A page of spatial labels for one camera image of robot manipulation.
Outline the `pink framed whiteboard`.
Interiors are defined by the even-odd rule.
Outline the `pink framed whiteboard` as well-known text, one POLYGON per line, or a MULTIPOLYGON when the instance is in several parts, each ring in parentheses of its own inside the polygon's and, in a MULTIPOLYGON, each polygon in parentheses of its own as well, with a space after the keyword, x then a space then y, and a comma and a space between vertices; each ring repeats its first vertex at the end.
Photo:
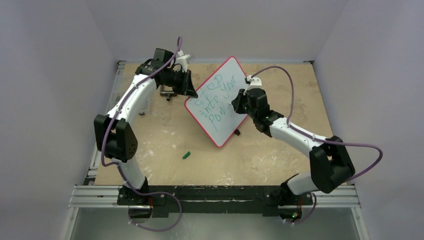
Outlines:
POLYGON ((239 90, 246 89, 246 74, 231 56, 196 90, 197 98, 187 98, 184 106, 216 147, 221 148, 246 119, 238 114, 232 101, 239 90))

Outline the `green marker cap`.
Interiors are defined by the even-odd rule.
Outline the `green marker cap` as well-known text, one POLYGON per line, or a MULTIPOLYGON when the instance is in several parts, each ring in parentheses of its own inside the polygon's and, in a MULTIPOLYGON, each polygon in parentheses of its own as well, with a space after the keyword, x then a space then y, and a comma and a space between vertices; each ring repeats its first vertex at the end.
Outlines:
POLYGON ((185 159, 187 159, 190 155, 191 155, 191 152, 190 152, 190 151, 188 151, 188 152, 186 152, 186 153, 183 155, 182 159, 183 159, 183 160, 185 160, 185 159))

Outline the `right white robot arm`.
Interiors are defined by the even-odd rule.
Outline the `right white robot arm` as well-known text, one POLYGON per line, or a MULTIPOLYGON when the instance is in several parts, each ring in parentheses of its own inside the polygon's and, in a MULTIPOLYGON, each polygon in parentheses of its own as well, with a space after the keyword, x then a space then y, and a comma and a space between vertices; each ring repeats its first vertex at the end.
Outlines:
POLYGON ((237 114, 248 115, 259 132, 308 157, 310 172, 296 174, 282 183, 280 196, 284 202, 292 204, 301 194, 312 191, 331 193, 354 176, 356 170, 339 137, 321 139, 310 132, 295 130, 294 124, 270 108, 263 89, 240 89, 231 104, 237 114))

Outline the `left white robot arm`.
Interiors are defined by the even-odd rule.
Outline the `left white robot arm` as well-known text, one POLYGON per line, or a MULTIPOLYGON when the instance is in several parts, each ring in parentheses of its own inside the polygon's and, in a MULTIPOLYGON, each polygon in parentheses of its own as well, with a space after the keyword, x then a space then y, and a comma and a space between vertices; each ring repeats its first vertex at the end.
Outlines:
POLYGON ((173 53, 156 48, 153 57, 137 67, 118 103, 107 114, 98 114, 93 121, 101 164, 117 167, 124 187, 130 189, 130 199, 138 205, 146 203, 150 193, 147 178, 135 160, 138 140, 132 129, 134 119, 161 86, 170 87, 176 95, 197 98, 188 69, 193 60, 192 54, 181 50, 173 53))

